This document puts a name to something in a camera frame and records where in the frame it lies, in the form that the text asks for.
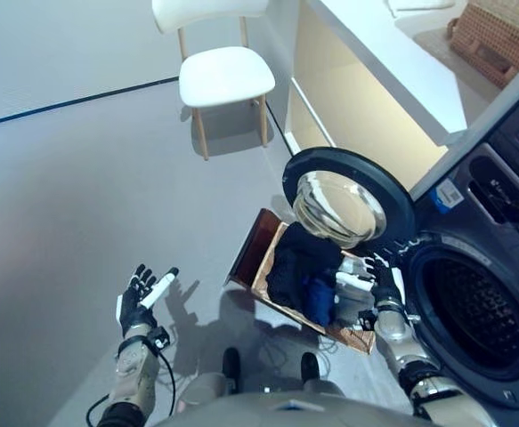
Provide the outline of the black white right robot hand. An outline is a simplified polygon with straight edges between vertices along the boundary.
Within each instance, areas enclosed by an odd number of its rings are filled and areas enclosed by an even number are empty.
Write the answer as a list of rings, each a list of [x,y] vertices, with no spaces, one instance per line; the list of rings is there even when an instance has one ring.
[[[405,303],[401,270],[396,258],[386,260],[378,254],[354,255],[343,252],[335,274],[339,294],[358,301]]]

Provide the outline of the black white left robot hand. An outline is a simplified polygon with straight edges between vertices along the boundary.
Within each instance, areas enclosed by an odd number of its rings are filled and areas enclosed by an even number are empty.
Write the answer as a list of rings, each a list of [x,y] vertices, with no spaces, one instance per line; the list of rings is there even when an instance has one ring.
[[[177,267],[172,267],[162,278],[157,278],[143,263],[134,270],[125,291],[117,298],[116,320],[120,324],[123,337],[134,326],[156,326],[152,308],[172,285],[179,272]]]

